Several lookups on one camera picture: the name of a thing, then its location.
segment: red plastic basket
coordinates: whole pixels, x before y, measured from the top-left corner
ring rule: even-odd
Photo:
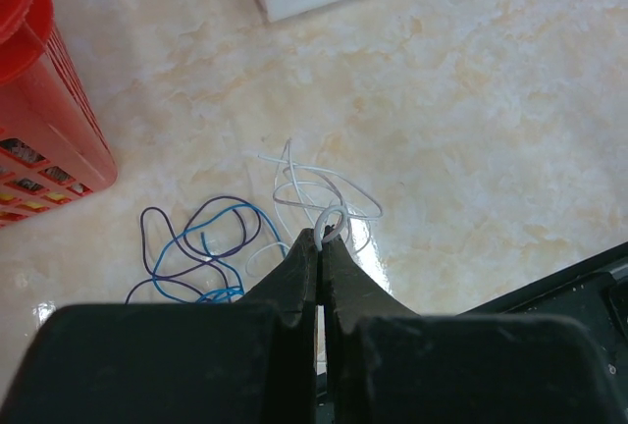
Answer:
[[[0,228],[116,177],[52,0],[0,0]]]

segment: black device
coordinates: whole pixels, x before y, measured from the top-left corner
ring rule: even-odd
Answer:
[[[426,318],[339,238],[317,252],[304,230],[233,304],[60,309],[0,422],[625,422],[625,266],[628,243],[463,315]]]

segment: marble pattern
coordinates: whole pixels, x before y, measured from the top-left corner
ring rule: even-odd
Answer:
[[[255,155],[289,136],[382,201],[362,260],[421,313],[625,241],[627,2],[347,0],[269,25],[255,0],[55,0],[120,176],[0,232],[0,394],[55,307],[143,278],[143,207],[272,211]]]

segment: purple string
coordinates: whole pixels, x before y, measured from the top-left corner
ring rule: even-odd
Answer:
[[[238,198],[236,196],[230,196],[230,195],[221,195],[221,196],[216,196],[214,198],[211,198],[210,200],[206,201],[205,203],[203,203],[200,208],[198,208],[194,214],[191,216],[191,218],[189,219],[189,221],[187,222],[187,224],[185,225],[185,228],[183,229],[184,231],[187,231],[192,223],[194,222],[194,220],[202,213],[202,211],[211,203],[214,203],[216,201],[219,200],[233,200],[233,201],[237,201],[238,203],[246,203],[249,204],[248,201],[242,199],[242,198]],[[177,247],[179,248],[179,250],[188,258],[198,262],[198,264],[196,264],[193,267],[190,267],[186,270],[183,270],[181,272],[178,272],[176,274],[171,274],[171,275],[155,275],[153,273],[153,270],[150,268],[150,266],[148,265],[148,258],[147,258],[147,246],[146,246],[146,227],[145,227],[145,217],[146,214],[148,214],[150,211],[156,211],[157,213],[159,213],[162,218],[164,219],[164,221],[166,222],[166,226],[168,227],[168,231],[170,232],[170,236],[173,239],[173,242],[177,245]],[[190,272],[193,272],[197,269],[200,269],[201,267],[211,267],[214,270],[216,270],[220,276],[223,279],[223,282],[225,283],[225,289],[229,287],[229,281],[227,280],[227,276],[225,275],[225,272],[223,271],[223,269],[221,269],[218,265],[216,265],[214,262],[217,259],[223,259],[226,257],[230,257],[232,255],[237,254],[238,252],[240,252],[246,245],[249,245],[250,243],[252,243],[257,236],[259,235],[261,229],[262,229],[262,219],[260,214],[257,211],[255,212],[255,215],[257,217],[257,229],[255,230],[255,233],[253,234],[253,236],[251,236],[250,238],[248,237],[248,233],[246,230],[246,223],[244,222],[244,219],[242,218],[242,216],[237,212],[237,210],[233,210],[235,217],[237,218],[240,227],[242,228],[242,241],[236,245],[235,247],[220,253],[220,254],[211,254],[206,252],[205,250],[199,250],[197,248],[195,248],[190,242],[189,239],[187,238],[187,235],[183,236],[183,242],[184,244],[187,246],[187,248],[189,248],[189,250],[191,250],[193,253],[198,254],[202,257],[197,257],[196,255],[194,255],[193,253],[190,253],[187,251],[187,249],[185,249],[185,246],[181,245],[181,243],[179,242],[179,240],[177,239],[177,234],[175,233],[175,230],[173,228],[172,223],[170,222],[170,219],[168,218],[168,215],[159,207],[157,206],[149,206],[147,208],[145,208],[141,214],[139,215],[139,230],[141,233],[141,252],[142,252],[142,262],[144,264],[144,270],[146,271],[146,273],[148,273],[148,275],[151,276],[150,279],[146,279],[146,280],[142,280],[141,282],[139,282],[138,284],[136,284],[131,291],[129,292],[129,294],[127,295],[127,299],[125,301],[125,304],[128,304],[129,301],[131,300],[131,296],[135,293],[135,291],[141,287],[144,284],[147,284],[149,282],[153,281],[153,278],[159,280],[160,282],[170,282],[173,284],[177,284],[180,285],[182,287],[185,287],[193,292],[198,293],[199,296],[202,296],[203,293],[197,289],[196,287],[193,287],[190,284],[187,284],[185,282],[182,282],[180,280],[175,280],[178,277],[181,277],[183,275],[189,274]],[[208,298],[205,298],[203,301],[209,302],[211,301]]]

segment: blue cable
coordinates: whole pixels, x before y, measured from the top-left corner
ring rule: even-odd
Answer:
[[[201,223],[200,225],[196,225],[194,227],[188,228],[187,230],[183,231],[178,236],[176,236],[174,239],[171,239],[171,240],[169,240],[166,243],[166,245],[162,249],[161,253],[159,254],[159,257],[157,258],[157,262],[155,262],[155,268],[152,270],[152,282],[153,282],[153,285],[155,286],[155,289],[157,289],[157,291],[160,294],[162,294],[166,298],[172,299],[172,300],[177,301],[179,303],[190,303],[190,301],[186,301],[184,299],[177,298],[176,296],[172,296],[171,294],[165,292],[159,286],[159,279],[157,278],[157,270],[161,266],[161,263],[162,263],[162,261],[164,259],[164,256],[166,255],[166,252],[175,243],[176,240],[182,238],[183,236],[188,235],[189,233],[193,233],[195,231],[198,231],[198,230],[200,230],[202,228],[205,228],[205,227],[211,225],[212,223],[214,223],[217,220],[219,220],[225,214],[227,214],[227,213],[229,213],[231,211],[237,210],[238,208],[249,208],[249,209],[252,209],[252,210],[256,211],[257,213],[259,213],[262,216],[262,218],[264,218],[264,220],[266,221],[268,226],[271,228],[271,231],[275,235],[275,238],[277,239],[277,241],[278,242],[282,241],[281,237],[279,236],[279,232],[277,231],[277,228],[275,228],[275,225],[273,225],[273,222],[266,215],[266,213],[264,213],[260,208],[256,207],[255,205],[252,205],[250,203],[238,203],[238,204],[232,205],[232,206],[230,206],[228,208],[225,208],[223,211],[221,211],[220,213],[215,215],[209,221],[206,221],[205,223]],[[198,300],[196,300],[194,302],[201,302],[205,298],[210,298],[210,299],[213,299],[214,301],[221,302],[221,301],[226,301],[227,299],[231,298],[232,296],[244,294],[244,287],[243,287],[243,284],[242,284],[242,278],[239,275],[239,273],[237,272],[237,270],[234,267],[232,267],[231,265],[227,264],[226,262],[222,261],[221,259],[215,258],[214,255],[212,255],[212,253],[209,251],[209,248],[207,246],[207,242],[205,240],[205,235],[203,233],[201,233],[201,241],[203,243],[203,248],[205,249],[207,255],[209,257],[213,257],[212,260],[220,263],[221,265],[227,267],[232,272],[234,272],[234,274],[235,274],[235,276],[237,277],[237,280],[238,280],[238,288],[230,287],[230,288],[227,288],[227,289],[220,289],[220,290],[209,291],[208,293],[205,293]],[[286,249],[283,246],[281,246],[281,249],[282,249],[282,254],[284,255],[284,257],[286,257],[286,255],[287,255]]]

